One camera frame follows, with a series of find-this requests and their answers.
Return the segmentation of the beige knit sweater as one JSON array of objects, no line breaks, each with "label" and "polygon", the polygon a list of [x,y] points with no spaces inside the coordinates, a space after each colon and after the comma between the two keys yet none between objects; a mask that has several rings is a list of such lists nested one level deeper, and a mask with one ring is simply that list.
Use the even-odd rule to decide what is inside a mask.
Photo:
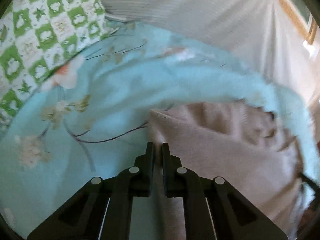
[{"label": "beige knit sweater", "polygon": [[150,140],[168,143],[184,167],[204,178],[225,178],[289,239],[297,237],[302,155],[297,138],[272,112],[242,100],[192,103],[152,110],[148,129]]}]

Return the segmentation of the light blue floral bedsheet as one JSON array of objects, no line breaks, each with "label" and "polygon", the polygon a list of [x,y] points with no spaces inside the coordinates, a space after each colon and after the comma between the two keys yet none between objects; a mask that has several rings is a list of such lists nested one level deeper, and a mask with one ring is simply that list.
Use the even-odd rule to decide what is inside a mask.
[{"label": "light blue floral bedsheet", "polygon": [[245,100],[298,137],[305,172],[319,180],[311,117],[292,90],[232,54],[167,30],[122,26],[61,71],[38,59],[24,69],[15,46],[1,57],[1,214],[26,238],[85,182],[132,164],[152,109]]}]

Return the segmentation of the grey striped bolster pillow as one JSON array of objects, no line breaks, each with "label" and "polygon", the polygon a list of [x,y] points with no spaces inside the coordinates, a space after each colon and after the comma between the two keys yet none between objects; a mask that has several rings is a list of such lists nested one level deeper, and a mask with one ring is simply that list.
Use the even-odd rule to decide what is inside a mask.
[{"label": "grey striped bolster pillow", "polygon": [[142,21],[230,51],[310,102],[316,80],[284,0],[102,0],[108,16]]}]

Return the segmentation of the green white checkered pillow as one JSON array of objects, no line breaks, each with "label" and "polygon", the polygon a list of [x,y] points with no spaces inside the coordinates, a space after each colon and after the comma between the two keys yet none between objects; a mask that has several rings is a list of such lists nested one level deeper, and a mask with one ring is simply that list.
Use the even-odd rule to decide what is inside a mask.
[{"label": "green white checkered pillow", "polygon": [[101,0],[12,0],[1,18],[1,130],[53,69],[112,32]]}]

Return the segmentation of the gold framed picture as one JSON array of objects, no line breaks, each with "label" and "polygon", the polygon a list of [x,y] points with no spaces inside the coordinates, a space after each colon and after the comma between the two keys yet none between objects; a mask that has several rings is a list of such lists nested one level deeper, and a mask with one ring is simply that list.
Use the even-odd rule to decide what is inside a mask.
[{"label": "gold framed picture", "polygon": [[278,0],[282,10],[289,17],[307,45],[313,45],[317,23],[303,0]]}]

